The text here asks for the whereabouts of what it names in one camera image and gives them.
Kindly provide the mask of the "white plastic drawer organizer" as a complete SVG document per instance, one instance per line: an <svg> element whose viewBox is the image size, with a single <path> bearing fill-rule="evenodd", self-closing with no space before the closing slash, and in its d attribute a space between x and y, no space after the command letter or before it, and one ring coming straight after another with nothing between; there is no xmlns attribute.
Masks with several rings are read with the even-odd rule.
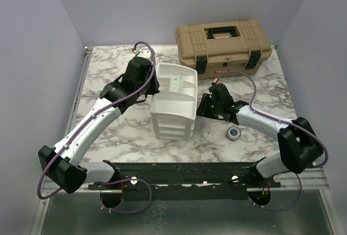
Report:
<svg viewBox="0 0 347 235"><path fill-rule="evenodd" d="M188 141L193 135L197 109L197 71L179 64L156 68L159 93L151 99L150 113L156 139Z"/></svg>

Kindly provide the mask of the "round compact with lid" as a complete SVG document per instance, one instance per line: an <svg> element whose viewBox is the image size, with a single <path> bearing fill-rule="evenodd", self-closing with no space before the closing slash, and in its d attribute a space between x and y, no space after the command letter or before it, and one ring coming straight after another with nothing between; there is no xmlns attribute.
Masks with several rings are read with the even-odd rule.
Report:
<svg viewBox="0 0 347 235"><path fill-rule="evenodd" d="M237 127L229 127L226 131L226 137L231 141L238 140L240 136L241 131Z"/></svg>

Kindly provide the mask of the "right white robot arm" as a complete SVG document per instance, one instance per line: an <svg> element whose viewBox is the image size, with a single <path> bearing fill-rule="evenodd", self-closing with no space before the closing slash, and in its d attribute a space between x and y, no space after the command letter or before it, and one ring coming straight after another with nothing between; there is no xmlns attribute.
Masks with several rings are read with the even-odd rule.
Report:
<svg viewBox="0 0 347 235"><path fill-rule="evenodd" d="M203 94L197 115L250 127L278 142L279 153L258 161L255 170L249 173L249 181L256 187L261 187L276 174L299 174L323 155L323 147L314 138L314 131L305 118L282 120L272 114L253 111L249 103L234 101L227 87L220 83L211 86L208 94Z"/></svg>

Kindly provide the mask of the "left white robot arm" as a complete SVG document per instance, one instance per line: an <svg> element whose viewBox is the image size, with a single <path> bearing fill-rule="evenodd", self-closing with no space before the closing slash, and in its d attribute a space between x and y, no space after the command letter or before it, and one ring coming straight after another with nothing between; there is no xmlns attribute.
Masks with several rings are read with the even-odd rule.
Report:
<svg viewBox="0 0 347 235"><path fill-rule="evenodd" d="M53 147L43 146L38 152L42 175L59 189L71 194L88 182L101 182L112 189L120 176L111 164L82 167L81 161L99 135L142 95L155 95L159 83L155 74L156 59L136 55L117 79L104 86L94 106L80 123Z"/></svg>

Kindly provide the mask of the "tan plastic toolbox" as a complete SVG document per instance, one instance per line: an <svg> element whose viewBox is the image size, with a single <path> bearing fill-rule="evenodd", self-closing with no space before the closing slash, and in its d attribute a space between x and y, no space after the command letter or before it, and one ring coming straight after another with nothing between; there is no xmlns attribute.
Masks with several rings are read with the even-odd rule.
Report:
<svg viewBox="0 0 347 235"><path fill-rule="evenodd" d="M272 54L258 20L189 24L175 30L179 62L212 79L230 70L254 75Z"/></svg>

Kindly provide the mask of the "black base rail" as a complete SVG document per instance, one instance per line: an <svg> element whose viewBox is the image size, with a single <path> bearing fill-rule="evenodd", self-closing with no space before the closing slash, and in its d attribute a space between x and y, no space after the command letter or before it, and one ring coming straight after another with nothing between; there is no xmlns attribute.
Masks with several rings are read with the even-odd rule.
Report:
<svg viewBox="0 0 347 235"><path fill-rule="evenodd" d="M254 162L116 163L111 185L95 183L90 190L124 200L246 200L247 191L280 187L263 178Z"/></svg>

